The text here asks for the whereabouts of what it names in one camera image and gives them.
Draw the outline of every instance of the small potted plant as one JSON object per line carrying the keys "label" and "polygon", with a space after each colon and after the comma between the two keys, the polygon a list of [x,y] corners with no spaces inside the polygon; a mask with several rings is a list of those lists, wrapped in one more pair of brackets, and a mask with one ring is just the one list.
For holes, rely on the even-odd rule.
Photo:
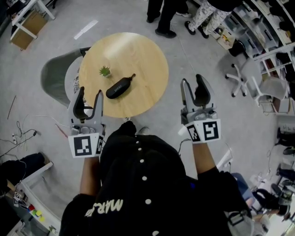
{"label": "small potted plant", "polygon": [[105,78],[111,76],[110,68],[106,66],[101,67],[100,74]]}

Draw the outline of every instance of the wooden tabletop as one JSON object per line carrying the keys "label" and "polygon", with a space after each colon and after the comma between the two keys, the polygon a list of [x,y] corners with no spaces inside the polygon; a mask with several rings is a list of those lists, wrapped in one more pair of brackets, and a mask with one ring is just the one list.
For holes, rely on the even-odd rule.
{"label": "wooden tabletop", "polygon": [[[102,66],[111,76],[99,74]],[[118,98],[109,99],[106,91],[123,77],[136,76],[131,86]],[[168,84],[168,64],[161,49],[150,39],[134,33],[116,33],[97,41],[86,53],[80,66],[79,84],[84,97],[93,106],[99,90],[104,95],[104,115],[124,118],[151,108]]]}

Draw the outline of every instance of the gray floor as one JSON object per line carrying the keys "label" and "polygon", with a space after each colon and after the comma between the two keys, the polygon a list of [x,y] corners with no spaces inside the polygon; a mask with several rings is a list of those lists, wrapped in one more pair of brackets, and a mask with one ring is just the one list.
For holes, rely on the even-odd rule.
{"label": "gray floor", "polygon": [[[55,121],[47,117],[34,117],[47,115],[62,124],[68,123],[66,108],[42,91],[40,72],[50,58],[75,48],[89,47],[102,37],[117,32],[134,32],[150,38],[163,50],[169,65],[167,89],[154,107],[134,118],[139,126],[148,126],[151,133],[178,149],[180,141],[185,138],[177,134],[181,128],[180,81],[186,78],[194,85],[195,73],[202,74],[215,91],[218,116],[222,123],[222,140],[209,144],[215,161],[219,162],[227,152],[227,143],[234,156],[231,171],[240,172],[247,181],[252,175],[262,172],[265,176],[268,171],[266,154],[275,142],[276,117],[264,115],[250,96],[243,97],[239,93],[236,98],[231,97],[234,83],[225,80],[224,74],[232,70],[230,65],[235,59],[212,37],[205,40],[200,34],[189,35],[183,26],[186,19],[180,16],[172,20],[178,38],[165,39],[155,35],[157,22],[146,23],[147,6],[148,2],[143,0],[60,0],[53,10],[56,19],[48,21],[27,50],[20,51],[9,44],[10,27],[0,38],[0,138],[11,139],[12,133],[18,133],[16,121],[20,121],[24,130],[39,131],[40,135],[27,141],[27,148],[19,147],[11,153],[21,158],[43,152],[53,161],[54,166],[45,174],[45,181],[35,184],[33,190],[59,217],[67,203],[78,193],[83,160],[72,158],[68,141],[54,125]],[[94,19],[98,23],[75,40],[73,37]],[[72,92],[71,83],[80,62],[77,60],[67,74],[69,93]],[[14,95],[17,98],[7,120]],[[110,117],[104,117],[104,121],[107,135],[122,123],[122,120]],[[11,147],[10,143],[0,143],[1,153]],[[270,161],[272,174],[282,158],[282,150],[283,147],[273,149]],[[196,177],[190,143],[183,144],[181,157],[187,174]]]}

